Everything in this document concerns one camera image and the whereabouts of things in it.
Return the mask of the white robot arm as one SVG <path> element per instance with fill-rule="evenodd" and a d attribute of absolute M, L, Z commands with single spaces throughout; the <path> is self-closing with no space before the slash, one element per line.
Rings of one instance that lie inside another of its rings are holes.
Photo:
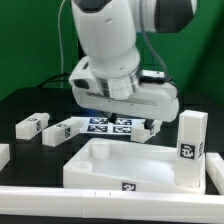
<path fill-rule="evenodd" d="M 141 68 L 136 34 L 180 32 L 197 0 L 71 0 L 71 7 L 85 53 L 69 78 L 76 102 L 110 115 L 173 121 L 177 87 L 166 70 Z"/>

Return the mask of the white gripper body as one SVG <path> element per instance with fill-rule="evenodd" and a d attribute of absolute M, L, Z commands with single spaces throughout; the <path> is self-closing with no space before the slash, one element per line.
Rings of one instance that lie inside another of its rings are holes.
<path fill-rule="evenodd" d="M 116 78 L 98 78 L 86 56 L 69 83 L 83 108 L 164 122 L 172 122 L 179 111 L 178 90 L 162 72 L 135 69 Z"/>

